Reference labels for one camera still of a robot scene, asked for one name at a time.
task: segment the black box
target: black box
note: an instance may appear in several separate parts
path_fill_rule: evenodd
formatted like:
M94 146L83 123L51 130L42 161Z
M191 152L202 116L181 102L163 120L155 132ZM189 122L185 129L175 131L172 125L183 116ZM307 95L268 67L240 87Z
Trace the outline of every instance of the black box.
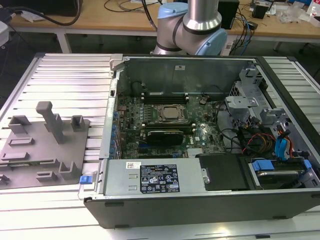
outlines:
M174 0L174 2L187 3L188 0ZM222 16L221 28L231 29L237 14L239 0L219 0L218 12Z
M256 2L253 6L252 17L255 19L263 19L266 12L268 11L269 6L262 2Z
M0 5L4 8L27 7L45 15L65 17L75 17L78 11L77 0L0 0Z

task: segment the metal bracket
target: metal bracket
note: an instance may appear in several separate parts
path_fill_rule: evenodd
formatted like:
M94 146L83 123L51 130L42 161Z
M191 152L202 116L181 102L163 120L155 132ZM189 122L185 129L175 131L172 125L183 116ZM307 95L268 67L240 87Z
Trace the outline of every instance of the metal bracket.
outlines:
M241 70L239 77L242 81L242 85L259 85L261 81L264 79L256 68L247 68Z
M263 124L273 125L275 122L281 122L282 119L287 117L287 114L282 108L265 108L260 113L260 117Z
M259 105L253 97L245 96L227 96L225 104L232 117L243 123L246 123L250 116L249 108Z
M112 54L110 56L110 69L112 71L118 70L123 62L123 54Z

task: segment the blue latch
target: blue latch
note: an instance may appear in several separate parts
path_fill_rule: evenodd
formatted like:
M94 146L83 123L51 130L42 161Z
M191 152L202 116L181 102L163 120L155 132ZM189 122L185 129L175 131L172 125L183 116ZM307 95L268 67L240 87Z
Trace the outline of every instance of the blue latch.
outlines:
M270 171L275 170L271 160L256 160L252 163L254 171Z
M80 184L92 184L92 176L83 175L80 177Z
M305 159L305 160L303 160L303 163L304 163L304 165L305 165L305 167L307 169L311 169L312 168L311 163L309 162L309 160Z

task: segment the warning label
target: warning label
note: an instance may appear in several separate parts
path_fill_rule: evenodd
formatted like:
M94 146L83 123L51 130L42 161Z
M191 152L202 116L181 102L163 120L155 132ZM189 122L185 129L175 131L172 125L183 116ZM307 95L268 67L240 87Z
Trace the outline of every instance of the warning label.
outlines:
M180 192L177 165L141 165L140 191L143 194Z

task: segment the table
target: table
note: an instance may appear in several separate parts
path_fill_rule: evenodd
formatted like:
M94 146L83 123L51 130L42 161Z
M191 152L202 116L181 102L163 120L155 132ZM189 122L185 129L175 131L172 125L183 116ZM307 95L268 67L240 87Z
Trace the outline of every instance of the table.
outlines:
M53 112L59 113L63 120L70 119L72 115L83 115L90 120L82 173L96 171L106 112L100 102L108 101L110 56L54 53L36 57L0 110L0 150L10 134L7 128L9 118L26 115L30 121L42 121L41 115L32 107L38 101L50 100ZM319 98L319 94L312 90L312 84L317 85L312 77L298 63L289 64L285 57L265 57L265 60L297 104L305 107L305 114L309 112L309 117L315 120L313 124L319 123L319 117L312 113L310 104L301 101L301 97L303 100ZM299 82L302 87L292 86L290 82ZM272 99L277 98L269 93ZM83 107L84 100L92 107ZM73 184L0 190L1 239L200 240L256 239L256 235L270 235L277 240L318 240L320 237L320 206L285 220L103 229L79 200L79 187L79 184ZM88 186L89 194L93 188Z
M240 0L240 9L248 4L249 0ZM57 35L63 53L71 53L67 34L95 34L95 35L126 35L126 36L156 36L157 32L149 24L144 13L139 12L111 12L104 8L105 0L83 0L82 13L79 20L68 27L58 26L47 20L34 23L27 22L16 16L11 24L19 32L53 33ZM136 3L126 3L125 7L137 7ZM115 0L108 3L108 7L118 10ZM152 19L157 25L159 4L148 7ZM264 19L250 18L251 12L244 8L241 12L250 21L258 24L253 40L275 42L301 42L320 43L320 28L314 27L309 22L282 24L276 16L265 16ZM69 22L72 17L53 16L60 22ZM222 51L228 55L230 45L243 31L242 24L236 20L232 29L228 30L227 43Z

